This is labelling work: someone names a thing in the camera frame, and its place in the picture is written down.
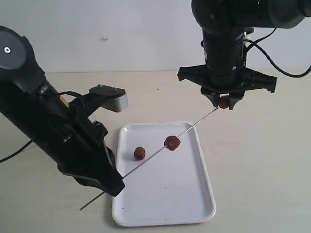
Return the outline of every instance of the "meatball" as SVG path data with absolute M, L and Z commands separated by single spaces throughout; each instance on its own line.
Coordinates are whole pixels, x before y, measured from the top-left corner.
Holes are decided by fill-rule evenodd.
M 218 105 L 222 109 L 226 109 L 229 107 L 229 96 L 221 96 L 219 98 Z
M 167 149 L 174 151 L 176 150 L 180 145 L 180 140 L 176 136 L 168 136 L 165 139 L 164 146 L 166 146 Z
M 137 147 L 134 151 L 134 157 L 137 160 L 143 160 L 145 158 L 146 152 L 143 147 Z

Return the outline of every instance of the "white plastic tray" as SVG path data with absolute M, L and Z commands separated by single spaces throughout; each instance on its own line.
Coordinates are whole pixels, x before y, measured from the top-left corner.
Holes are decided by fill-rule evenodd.
M 141 163 L 134 150 L 142 146 L 146 158 L 159 150 L 169 135 L 191 124 L 130 124 L 120 130 L 117 169 L 121 175 Z M 121 226 L 154 226 L 205 222 L 214 217 L 215 200 L 195 128 L 183 135 L 176 151 L 164 149 L 124 179 L 124 190 L 113 199 L 112 216 Z

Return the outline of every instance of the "beige table surface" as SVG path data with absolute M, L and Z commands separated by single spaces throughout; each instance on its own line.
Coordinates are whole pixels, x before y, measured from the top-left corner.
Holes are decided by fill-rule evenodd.
M 262 70 L 279 75 L 273 70 Z M 82 94 L 99 83 L 127 90 L 121 113 L 97 110 L 91 120 L 109 130 L 116 152 L 119 129 L 140 122 L 196 122 L 213 109 L 200 87 L 179 82 L 176 71 L 48 74 L 58 91 Z M 111 217 L 111 198 L 62 175 L 36 146 L 0 164 L 2 233 L 291 233 L 311 231 L 311 76 L 279 75 L 275 94 L 248 92 L 234 111 L 221 110 L 197 126 L 216 200 L 210 222 L 166 227 L 122 228 Z M 0 158 L 28 141 L 0 116 Z

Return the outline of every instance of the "white wall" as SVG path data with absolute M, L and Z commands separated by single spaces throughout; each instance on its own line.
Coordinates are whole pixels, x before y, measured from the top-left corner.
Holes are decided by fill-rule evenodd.
M 46 72 L 173 70 L 203 64 L 191 0 L 7 0 L 0 25 L 28 37 Z M 311 19 L 262 43 L 281 67 L 308 67 Z M 258 29 L 258 38 L 269 29 Z M 269 67 L 254 49 L 249 67 Z

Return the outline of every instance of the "metal skewer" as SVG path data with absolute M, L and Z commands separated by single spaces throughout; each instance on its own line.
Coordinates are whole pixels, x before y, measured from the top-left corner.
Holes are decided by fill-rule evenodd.
M 202 119 L 200 119 L 198 122 L 196 122 L 195 124 L 193 124 L 191 127 L 189 127 L 188 129 L 186 129 L 185 131 L 183 131 L 180 135 L 177 136 L 177 138 L 180 138 L 182 135 L 184 135 L 185 133 L 187 133 L 189 130 L 191 130 L 192 128 L 194 128 L 197 124 L 201 123 L 206 117 L 208 117 L 209 115 L 211 115 L 212 113 L 214 113 L 216 110 L 218 110 L 219 108 L 215 108 L 213 111 L 211 111 L 209 114 L 207 114 L 205 117 L 203 117 Z M 141 167 L 143 164 L 145 164 L 146 162 L 148 162 L 150 159 L 152 159 L 153 157 L 155 157 L 157 154 L 159 154 L 162 150 L 164 150 L 166 148 L 166 146 L 162 147 L 161 149 L 159 149 L 157 152 L 155 152 L 153 155 L 151 155 L 148 159 L 146 159 L 145 161 L 143 161 L 141 164 L 139 164 L 137 167 L 135 167 L 134 169 L 130 170 L 128 173 L 126 173 L 123 176 L 123 179 L 127 176 L 129 176 L 130 174 L 132 174 L 134 171 L 136 171 L 139 167 Z M 84 208 L 86 208 L 88 205 L 90 205 L 92 202 L 94 202 L 96 199 L 98 199 L 101 195 L 103 195 L 105 192 L 102 192 L 101 194 L 97 195 L 95 198 L 93 198 L 92 200 L 90 200 L 87 204 L 85 204 L 84 206 L 82 206 L 80 208 L 80 210 L 83 210 Z

